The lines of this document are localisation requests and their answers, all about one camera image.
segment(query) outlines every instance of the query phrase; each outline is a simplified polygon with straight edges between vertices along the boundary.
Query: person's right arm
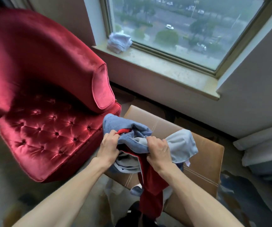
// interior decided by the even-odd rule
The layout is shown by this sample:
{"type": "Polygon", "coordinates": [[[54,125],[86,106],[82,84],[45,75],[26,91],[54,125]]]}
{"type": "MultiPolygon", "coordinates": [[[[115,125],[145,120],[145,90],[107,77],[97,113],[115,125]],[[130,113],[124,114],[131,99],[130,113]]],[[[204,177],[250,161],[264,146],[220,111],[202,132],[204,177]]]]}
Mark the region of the person's right arm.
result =
{"type": "Polygon", "coordinates": [[[243,227],[231,212],[172,163],[166,140],[149,136],[147,141],[148,162],[176,192],[195,227],[243,227]]]}

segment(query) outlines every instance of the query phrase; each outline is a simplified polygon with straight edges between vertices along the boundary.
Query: red velvet sofa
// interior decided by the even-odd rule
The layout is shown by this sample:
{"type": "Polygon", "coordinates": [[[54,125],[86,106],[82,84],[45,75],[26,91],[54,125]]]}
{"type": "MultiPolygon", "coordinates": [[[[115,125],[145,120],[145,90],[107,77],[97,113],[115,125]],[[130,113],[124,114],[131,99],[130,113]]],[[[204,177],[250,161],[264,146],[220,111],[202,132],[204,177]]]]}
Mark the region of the red velvet sofa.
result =
{"type": "Polygon", "coordinates": [[[77,37],[38,13],[0,11],[0,134],[29,177],[70,177],[120,111],[105,62],[77,37]]]}

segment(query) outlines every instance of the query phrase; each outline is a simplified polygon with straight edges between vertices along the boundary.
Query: black baseboard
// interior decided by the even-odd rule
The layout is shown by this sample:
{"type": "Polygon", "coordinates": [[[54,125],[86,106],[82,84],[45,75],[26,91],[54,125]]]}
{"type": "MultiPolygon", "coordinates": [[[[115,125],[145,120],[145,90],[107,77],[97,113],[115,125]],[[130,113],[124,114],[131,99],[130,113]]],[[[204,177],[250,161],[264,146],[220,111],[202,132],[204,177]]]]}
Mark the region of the black baseboard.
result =
{"type": "Polygon", "coordinates": [[[218,135],[220,135],[220,136],[222,136],[222,137],[224,137],[224,138],[226,138],[226,139],[228,139],[228,140],[230,140],[230,141],[232,141],[232,142],[234,142],[234,141],[237,140],[237,138],[234,137],[234,136],[231,136],[231,135],[229,135],[229,134],[227,134],[227,133],[225,133],[225,132],[223,132],[223,131],[220,131],[220,130],[218,130],[218,129],[212,127],[212,126],[209,126],[209,125],[207,125],[207,124],[205,124],[205,123],[203,123],[203,122],[200,122],[200,121],[198,121],[198,120],[196,120],[196,119],[194,119],[194,118],[192,118],[192,117],[189,117],[189,116],[187,116],[187,115],[185,115],[185,114],[182,114],[182,113],[179,112],[179,111],[176,111],[176,110],[174,110],[174,109],[172,109],[172,108],[170,108],[170,107],[167,107],[167,106],[165,106],[165,105],[163,105],[163,104],[161,104],[161,103],[158,103],[158,102],[156,102],[156,101],[154,101],[154,100],[152,100],[152,99],[149,99],[149,98],[147,98],[147,97],[145,97],[145,96],[143,96],[143,95],[141,95],[141,94],[138,94],[138,93],[136,93],[136,92],[134,92],[134,91],[131,91],[131,90],[129,90],[129,89],[123,87],[123,86],[120,86],[120,85],[118,85],[118,84],[116,84],[116,83],[113,83],[113,82],[110,82],[110,84],[111,84],[112,86],[117,87],[117,88],[119,88],[119,89],[121,89],[121,90],[123,90],[123,91],[125,91],[125,92],[127,92],[127,93],[130,93],[130,94],[132,94],[132,95],[134,95],[134,96],[136,96],[136,97],[138,97],[138,98],[140,98],[140,99],[143,99],[143,100],[145,100],[145,101],[148,101],[148,102],[150,102],[150,103],[152,103],[152,104],[154,104],[154,105],[156,105],[156,106],[162,108],[163,110],[168,111],[169,113],[172,113],[172,114],[174,114],[174,115],[176,115],[176,116],[178,116],[178,117],[181,117],[181,118],[184,118],[184,119],[186,119],[186,120],[188,120],[188,121],[190,121],[190,122],[193,122],[193,123],[195,123],[195,124],[197,124],[197,125],[199,125],[199,126],[205,128],[205,129],[207,129],[207,130],[210,130],[211,132],[216,133],[216,134],[218,134],[218,135]]]}

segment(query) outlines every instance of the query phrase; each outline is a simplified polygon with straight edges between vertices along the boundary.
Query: person's left hand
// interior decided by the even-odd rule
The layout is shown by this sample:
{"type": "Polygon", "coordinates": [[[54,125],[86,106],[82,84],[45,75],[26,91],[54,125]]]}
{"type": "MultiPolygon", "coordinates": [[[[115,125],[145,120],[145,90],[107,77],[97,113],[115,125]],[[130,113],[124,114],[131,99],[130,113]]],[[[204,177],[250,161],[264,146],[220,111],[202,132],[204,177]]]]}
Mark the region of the person's left hand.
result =
{"type": "Polygon", "coordinates": [[[107,168],[115,162],[119,155],[119,150],[116,147],[120,135],[116,133],[117,131],[111,130],[110,133],[104,135],[97,153],[97,158],[107,168]]]}

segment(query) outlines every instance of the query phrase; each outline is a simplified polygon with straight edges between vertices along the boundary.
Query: street light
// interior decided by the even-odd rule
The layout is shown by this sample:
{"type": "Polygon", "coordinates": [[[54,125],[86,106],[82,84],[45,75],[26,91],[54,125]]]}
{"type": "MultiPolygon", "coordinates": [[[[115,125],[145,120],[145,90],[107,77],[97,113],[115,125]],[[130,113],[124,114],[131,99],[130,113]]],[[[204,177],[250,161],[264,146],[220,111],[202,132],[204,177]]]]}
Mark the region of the street light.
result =
{"type": "Polygon", "coordinates": [[[195,8],[196,8],[196,5],[197,5],[197,4],[199,4],[199,0],[194,0],[194,3],[195,3],[195,6],[194,6],[194,9],[193,9],[193,12],[192,12],[191,18],[193,17],[193,14],[194,14],[194,11],[195,11],[195,8]]]}

